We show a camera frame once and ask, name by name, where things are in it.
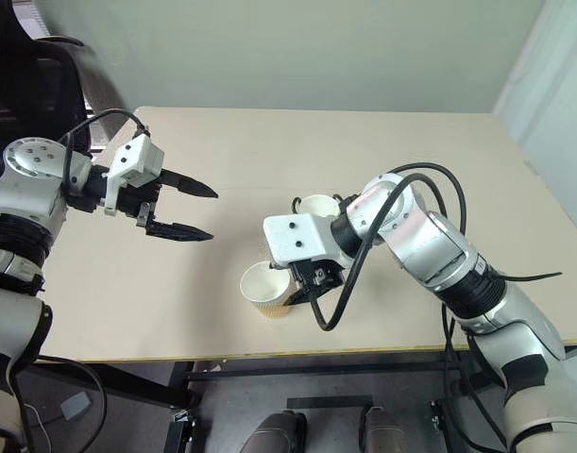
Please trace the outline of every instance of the table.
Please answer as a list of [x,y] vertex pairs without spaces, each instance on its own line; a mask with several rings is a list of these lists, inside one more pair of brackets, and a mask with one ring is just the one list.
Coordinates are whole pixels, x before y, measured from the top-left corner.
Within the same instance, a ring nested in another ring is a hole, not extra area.
[[[146,237],[122,214],[68,212],[44,267],[54,322],[43,353],[112,362],[440,349],[439,301],[382,246],[369,254],[332,332],[319,329],[308,306],[264,318],[238,287],[250,264],[268,258],[263,218],[289,212],[294,196],[357,193],[374,176],[423,160],[459,177],[467,236],[494,267],[564,272],[523,289],[566,343],[577,344],[577,229],[491,115],[155,107],[137,114],[165,152],[164,168],[219,193],[164,189],[158,220],[215,237],[174,243]],[[109,163],[133,131],[126,125],[99,161]],[[457,224],[453,190],[436,180]],[[327,316],[337,297],[321,299]]]

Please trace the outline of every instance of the cup rim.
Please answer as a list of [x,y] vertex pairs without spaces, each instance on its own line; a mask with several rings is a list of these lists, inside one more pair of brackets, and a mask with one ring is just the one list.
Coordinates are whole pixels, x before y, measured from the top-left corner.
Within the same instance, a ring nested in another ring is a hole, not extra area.
[[340,213],[339,202],[334,197],[326,195],[324,193],[312,193],[311,195],[307,195],[307,196],[301,198],[300,202],[298,203],[298,206],[297,206],[298,213],[301,213],[299,210],[300,210],[301,206],[303,205],[303,203],[308,199],[311,200],[311,202],[313,202],[313,203],[315,203],[315,199],[323,200],[325,203],[332,203],[332,205],[335,207],[335,212],[332,214],[323,214],[323,215],[338,215]]
[[[275,292],[274,296],[266,297],[265,299],[253,299],[252,297],[245,294],[244,282],[245,282],[245,279],[248,277],[248,274],[253,269],[261,267],[262,265],[266,266],[266,270],[270,270],[270,271],[274,271],[274,272],[282,272],[282,274],[286,275],[287,278],[286,278],[285,285],[284,285],[283,289],[281,289],[281,291],[279,289],[277,292]],[[290,289],[290,271],[288,269],[269,269],[268,266],[269,266],[268,260],[255,262],[254,264],[252,264],[250,267],[248,267],[244,271],[244,273],[242,274],[242,277],[240,278],[240,293],[242,293],[242,296],[245,299],[247,299],[248,301],[250,301],[253,304],[268,304],[269,302],[280,299]]]

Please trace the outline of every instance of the black chair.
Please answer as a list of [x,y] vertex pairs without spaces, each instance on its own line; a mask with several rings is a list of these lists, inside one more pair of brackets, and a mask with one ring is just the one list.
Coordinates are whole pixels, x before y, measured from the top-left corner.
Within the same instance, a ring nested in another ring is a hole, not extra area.
[[[76,40],[61,42],[80,45]],[[32,40],[15,17],[11,1],[0,0],[0,176],[9,143],[23,137],[57,140],[86,119],[70,54],[53,42]],[[88,154],[90,145],[88,129],[75,135],[75,151]]]

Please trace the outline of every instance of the white wall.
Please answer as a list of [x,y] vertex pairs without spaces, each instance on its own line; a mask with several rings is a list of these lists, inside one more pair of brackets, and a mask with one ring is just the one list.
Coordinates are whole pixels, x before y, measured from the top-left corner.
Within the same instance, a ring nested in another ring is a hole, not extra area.
[[577,0],[547,2],[495,113],[577,226]]
[[130,109],[462,112],[491,111],[541,3],[36,0]]

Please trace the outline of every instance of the tan paper cup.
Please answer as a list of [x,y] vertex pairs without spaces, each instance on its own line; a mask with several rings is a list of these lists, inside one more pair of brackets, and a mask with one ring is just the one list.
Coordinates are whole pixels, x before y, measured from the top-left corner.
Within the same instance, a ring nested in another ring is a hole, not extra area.
[[240,280],[240,291],[263,315],[280,318],[290,307],[284,302],[296,289],[288,269],[269,269],[269,261],[250,266]]
[[331,196],[322,194],[309,195],[300,200],[297,211],[299,214],[314,214],[320,217],[341,213],[338,208],[338,201]]

